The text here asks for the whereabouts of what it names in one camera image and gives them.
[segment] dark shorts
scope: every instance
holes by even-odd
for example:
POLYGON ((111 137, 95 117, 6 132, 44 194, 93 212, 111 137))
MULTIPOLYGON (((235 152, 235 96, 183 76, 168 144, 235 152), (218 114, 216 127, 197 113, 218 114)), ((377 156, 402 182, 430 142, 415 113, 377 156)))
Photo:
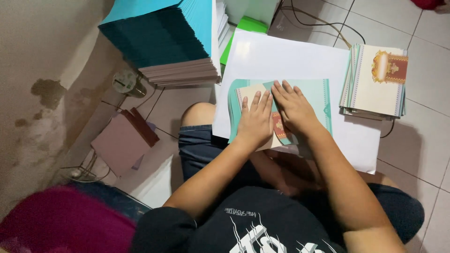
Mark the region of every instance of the dark shorts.
MULTIPOLYGON (((228 140, 212 135, 211 125, 182 126, 178 147, 184 180, 205 167, 228 145, 228 140)), ((243 186, 270 188, 264 183, 250 161, 231 181, 223 198, 243 186)), ((424 221, 422 204, 400 189, 380 184, 369 184, 403 243, 410 241, 424 221)), ((324 225, 331 239, 343 244, 342 229, 334 218, 325 192, 304 194, 299 201, 324 225)))

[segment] magenta fabric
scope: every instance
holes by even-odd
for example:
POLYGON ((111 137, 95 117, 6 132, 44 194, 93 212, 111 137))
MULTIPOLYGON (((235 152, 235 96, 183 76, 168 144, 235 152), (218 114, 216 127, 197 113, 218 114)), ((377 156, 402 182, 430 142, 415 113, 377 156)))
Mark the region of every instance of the magenta fabric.
POLYGON ((10 253, 125 253, 135 223, 77 190, 35 193, 0 224, 0 247, 10 253))

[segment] white paper sheet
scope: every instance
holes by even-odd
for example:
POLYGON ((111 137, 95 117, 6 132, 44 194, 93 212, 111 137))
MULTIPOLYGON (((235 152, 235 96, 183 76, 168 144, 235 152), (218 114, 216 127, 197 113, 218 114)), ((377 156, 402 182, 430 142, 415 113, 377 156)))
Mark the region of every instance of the white paper sheet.
POLYGON ((236 30, 216 105, 213 135, 230 136, 227 96, 235 79, 328 78, 334 140, 356 170, 375 173, 381 121, 339 114, 348 57, 348 50, 236 30))

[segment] black t-shirt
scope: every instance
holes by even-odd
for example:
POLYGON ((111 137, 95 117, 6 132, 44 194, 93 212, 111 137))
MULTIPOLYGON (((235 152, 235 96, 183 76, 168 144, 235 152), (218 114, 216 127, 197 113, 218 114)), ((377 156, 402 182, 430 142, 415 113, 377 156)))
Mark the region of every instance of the black t-shirt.
POLYGON ((317 218, 279 191, 244 187, 227 197, 200 227, 177 208, 156 208, 140 219, 132 253, 334 253, 317 218))

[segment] person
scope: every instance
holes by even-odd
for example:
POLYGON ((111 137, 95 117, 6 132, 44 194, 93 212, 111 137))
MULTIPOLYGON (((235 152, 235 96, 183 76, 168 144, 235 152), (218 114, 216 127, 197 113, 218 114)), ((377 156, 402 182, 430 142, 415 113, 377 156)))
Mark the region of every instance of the person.
POLYGON ((142 216, 131 252, 405 252, 423 224, 420 202, 380 174, 378 184, 363 180, 298 87, 275 81, 271 91, 250 104, 243 99, 229 145, 212 136, 214 105, 186 110, 179 137, 185 183, 142 216), (273 135, 273 99, 285 126, 308 143, 321 184, 255 153, 273 135))

